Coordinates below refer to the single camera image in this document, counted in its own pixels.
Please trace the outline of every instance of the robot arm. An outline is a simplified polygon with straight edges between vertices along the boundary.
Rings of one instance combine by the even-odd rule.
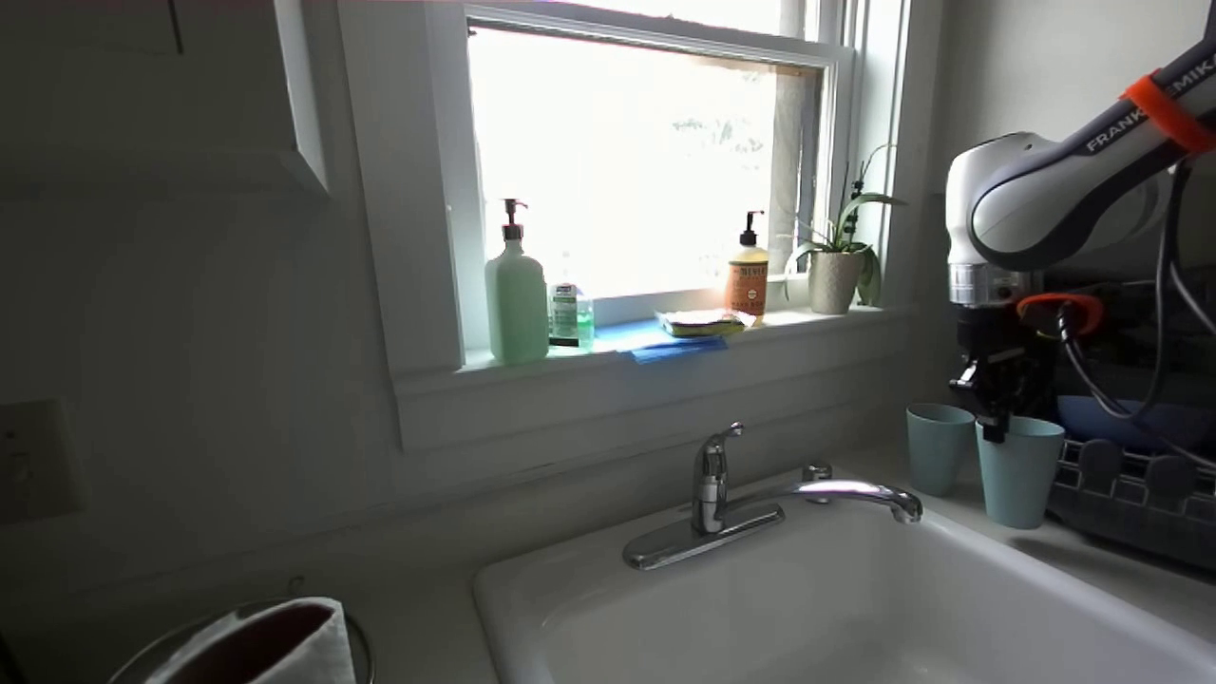
[[[1000,441],[1012,409],[1050,400],[1051,347],[1012,304],[1038,270],[1131,241],[1166,210],[1166,166],[1216,148],[1216,39],[1135,81],[1121,104],[1051,146],[1012,132],[946,173],[951,304],[964,370],[951,388]]]

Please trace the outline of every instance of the cup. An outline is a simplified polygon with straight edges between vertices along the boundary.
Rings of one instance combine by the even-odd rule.
[[[946,403],[908,407],[908,471],[916,491],[951,491],[956,465],[973,453],[975,426],[970,409]]]
[[[1064,426],[1014,415],[1003,441],[980,441],[984,512],[1006,529],[1038,529],[1050,512]]]

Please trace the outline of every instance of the cabinet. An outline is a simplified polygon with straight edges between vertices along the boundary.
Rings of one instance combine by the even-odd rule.
[[[0,0],[0,195],[322,189],[300,4]]]

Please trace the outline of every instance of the window pane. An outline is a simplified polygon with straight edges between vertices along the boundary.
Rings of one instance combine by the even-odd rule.
[[[813,39],[816,0],[575,0],[631,14],[671,14],[689,24],[732,25],[753,33]]]
[[[766,244],[785,253],[804,205],[797,166],[813,166],[785,161],[804,153],[816,122],[802,116],[804,108],[789,113],[783,95],[813,92],[816,104],[816,84],[810,68],[477,25],[486,253],[500,249],[500,198],[531,205],[525,247],[546,274],[591,294],[717,282],[747,210],[783,218]]]

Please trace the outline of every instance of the soap dispenser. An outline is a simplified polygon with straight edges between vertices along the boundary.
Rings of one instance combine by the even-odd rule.
[[[759,210],[746,214],[746,232],[737,237],[742,249],[728,257],[724,279],[724,309],[746,314],[762,314],[766,295],[766,249],[756,247],[756,218]]]
[[[491,348],[496,366],[531,366],[546,358],[546,285],[544,265],[525,253],[525,223],[506,198],[500,253],[486,263]]]

